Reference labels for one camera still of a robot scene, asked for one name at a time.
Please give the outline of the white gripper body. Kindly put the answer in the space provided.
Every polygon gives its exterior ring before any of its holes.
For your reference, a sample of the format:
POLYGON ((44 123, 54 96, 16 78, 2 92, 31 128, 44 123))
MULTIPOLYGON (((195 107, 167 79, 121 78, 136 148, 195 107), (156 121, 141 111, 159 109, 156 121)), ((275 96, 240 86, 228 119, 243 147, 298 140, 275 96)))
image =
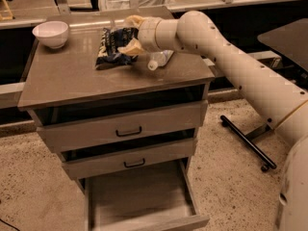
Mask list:
POLYGON ((140 26, 138 40, 147 52, 161 52, 163 50, 180 49, 180 42, 176 36, 177 19, 162 19, 148 17, 140 26))

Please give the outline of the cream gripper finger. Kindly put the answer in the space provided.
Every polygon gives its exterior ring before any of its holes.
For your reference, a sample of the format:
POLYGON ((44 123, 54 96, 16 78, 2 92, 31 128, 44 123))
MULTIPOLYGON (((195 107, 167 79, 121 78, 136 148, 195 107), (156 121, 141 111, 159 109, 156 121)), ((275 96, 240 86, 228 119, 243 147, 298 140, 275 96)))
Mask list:
POLYGON ((145 18, 140 15, 130 15, 124 19, 124 25, 126 27, 132 27, 139 29, 145 21, 145 18))
POLYGON ((144 52, 141 43, 136 38, 132 38, 126 46, 118 47, 117 50, 127 56, 138 56, 144 52))

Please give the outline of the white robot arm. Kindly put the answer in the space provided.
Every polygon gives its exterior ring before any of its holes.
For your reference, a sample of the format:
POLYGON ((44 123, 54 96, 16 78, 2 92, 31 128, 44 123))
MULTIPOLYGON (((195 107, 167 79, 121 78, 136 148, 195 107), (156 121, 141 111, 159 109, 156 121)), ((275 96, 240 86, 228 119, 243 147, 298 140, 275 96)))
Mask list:
POLYGON ((138 35, 119 51, 128 56, 171 50, 205 56, 291 150, 284 165, 273 231, 308 231, 308 93, 230 43, 198 11, 178 19, 130 15, 138 35))

